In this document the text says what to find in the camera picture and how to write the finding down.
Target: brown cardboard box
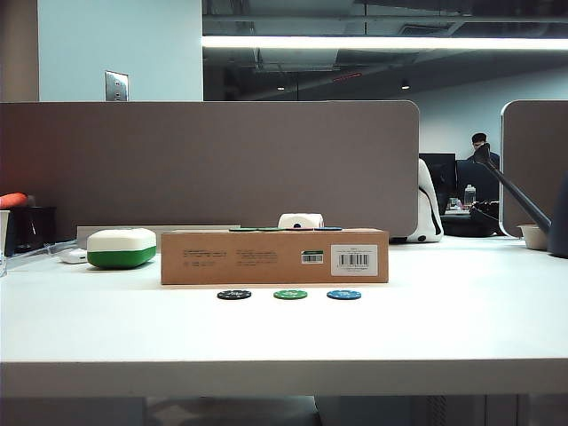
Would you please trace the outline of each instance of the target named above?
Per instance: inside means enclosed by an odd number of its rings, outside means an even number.
[[[388,282],[389,234],[180,231],[162,235],[162,284]]]

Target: ceiling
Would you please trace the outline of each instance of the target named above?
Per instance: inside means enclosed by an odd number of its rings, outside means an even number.
[[[205,36],[568,37],[566,0],[202,0],[202,9]],[[568,65],[567,56],[204,49],[205,98],[345,99],[369,84],[387,98],[402,79],[413,91],[431,90]]]

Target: fluorescent light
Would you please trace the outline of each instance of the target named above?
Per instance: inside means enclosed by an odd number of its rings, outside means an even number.
[[[262,49],[456,49],[568,51],[564,38],[300,37],[204,35],[203,47]]]

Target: white lid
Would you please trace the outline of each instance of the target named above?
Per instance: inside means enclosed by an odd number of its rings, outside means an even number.
[[[156,245],[156,234],[146,228],[106,229],[87,239],[87,251],[134,251]]]

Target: red object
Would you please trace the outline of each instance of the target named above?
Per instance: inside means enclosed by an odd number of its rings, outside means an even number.
[[[353,73],[353,74],[348,74],[348,75],[341,75],[339,77],[336,77],[332,80],[332,82],[334,83],[339,83],[339,82],[344,82],[345,80],[349,80],[350,78],[354,78],[354,77],[361,77],[362,74],[361,73]]]
[[[7,193],[0,197],[0,209],[25,206],[27,202],[28,196],[24,193]]]

